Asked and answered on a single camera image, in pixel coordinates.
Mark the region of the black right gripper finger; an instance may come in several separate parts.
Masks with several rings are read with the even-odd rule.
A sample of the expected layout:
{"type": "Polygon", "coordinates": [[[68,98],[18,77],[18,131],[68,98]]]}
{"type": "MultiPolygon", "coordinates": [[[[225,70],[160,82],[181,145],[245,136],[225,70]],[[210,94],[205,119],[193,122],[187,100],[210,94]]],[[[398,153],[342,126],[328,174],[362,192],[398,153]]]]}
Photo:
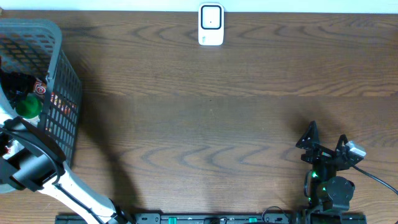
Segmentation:
{"type": "Polygon", "coordinates": [[[311,121],[308,129],[296,143],[296,147],[300,149],[314,149],[320,143],[318,128],[316,121],[311,121]]]}
{"type": "Polygon", "coordinates": [[[342,156],[345,155],[347,153],[347,147],[346,144],[348,143],[348,138],[346,137],[345,134],[342,134],[339,137],[339,140],[337,142],[337,145],[335,147],[335,152],[337,156],[342,156]]]}

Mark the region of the green lid jar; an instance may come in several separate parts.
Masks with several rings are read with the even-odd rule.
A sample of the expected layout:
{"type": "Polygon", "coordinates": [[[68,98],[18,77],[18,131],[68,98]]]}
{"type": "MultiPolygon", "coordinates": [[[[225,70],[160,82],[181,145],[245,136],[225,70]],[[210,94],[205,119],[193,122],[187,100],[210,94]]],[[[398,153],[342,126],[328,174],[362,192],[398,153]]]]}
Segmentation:
{"type": "Polygon", "coordinates": [[[42,112],[42,102],[34,95],[28,95],[24,100],[18,102],[16,113],[25,118],[32,119],[42,112]]]}

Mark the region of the red Top chocolate bar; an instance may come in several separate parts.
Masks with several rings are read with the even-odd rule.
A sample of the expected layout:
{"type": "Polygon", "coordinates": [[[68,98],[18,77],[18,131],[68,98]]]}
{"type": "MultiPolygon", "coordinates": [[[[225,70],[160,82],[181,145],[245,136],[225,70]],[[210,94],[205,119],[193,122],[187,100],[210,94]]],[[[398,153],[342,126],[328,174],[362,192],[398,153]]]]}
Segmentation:
{"type": "MultiPolygon", "coordinates": [[[[47,84],[39,79],[36,79],[33,87],[34,95],[43,103],[45,99],[45,93],[47,90],[47,84]]],[[[52,92],[50,97],[50,102],[54,104],[57,108],[60,108],[63,113],[70,115],[72,110],[77,109],[77,105],[71,101],[63,100],[54,92],[52,92]]]]}

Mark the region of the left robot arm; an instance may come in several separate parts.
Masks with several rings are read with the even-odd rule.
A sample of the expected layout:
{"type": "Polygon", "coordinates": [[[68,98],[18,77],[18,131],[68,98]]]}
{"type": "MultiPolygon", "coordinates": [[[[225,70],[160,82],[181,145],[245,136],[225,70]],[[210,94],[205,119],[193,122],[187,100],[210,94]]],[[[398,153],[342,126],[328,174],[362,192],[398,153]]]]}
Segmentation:
{"type": "Polygon", "coordinates": [[[114,202],[87,186],[71,170],[64,152],[71,131],[52,123],[40,129],[22,116],[1,124],[1,184],[49,195],[87,223],[134,223],[114,202]]]}

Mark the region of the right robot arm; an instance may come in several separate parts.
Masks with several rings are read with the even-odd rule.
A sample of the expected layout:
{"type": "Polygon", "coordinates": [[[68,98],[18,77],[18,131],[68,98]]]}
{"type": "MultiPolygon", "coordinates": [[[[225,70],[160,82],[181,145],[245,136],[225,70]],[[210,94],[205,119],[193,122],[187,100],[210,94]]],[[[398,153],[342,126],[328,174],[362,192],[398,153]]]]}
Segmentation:
{"type": "Polygon", "coordinates": [[[304,195],[308,198],[308,207],[297,214],[299,223],[342,223],[342,213],[349,210],[355,185],[340,177],[337,172],[347,170],[350,165],[345,156],[349,152],[348,140],[343,134],[335,150],[320,144],[318,128],[311,121],[308,129],[296,143],[304,149],[301,160],[312,165],[305,176],[304,195]]]}

